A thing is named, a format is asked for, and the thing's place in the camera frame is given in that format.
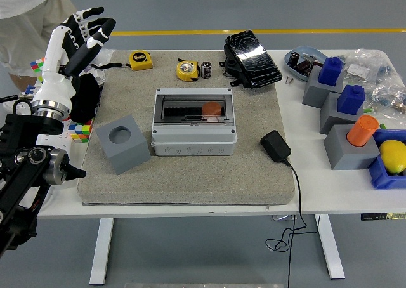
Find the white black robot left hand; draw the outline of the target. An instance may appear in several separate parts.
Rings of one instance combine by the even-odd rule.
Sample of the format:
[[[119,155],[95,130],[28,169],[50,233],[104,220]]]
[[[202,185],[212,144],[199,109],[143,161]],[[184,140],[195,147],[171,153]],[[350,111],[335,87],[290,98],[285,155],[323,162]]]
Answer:
[[[103,7],[88,8],[70,15],[51,33],[42,70],[43,84],[33,102],[52,101],[71,108],[77,77],[109,40],[116,21],[100,18]]]

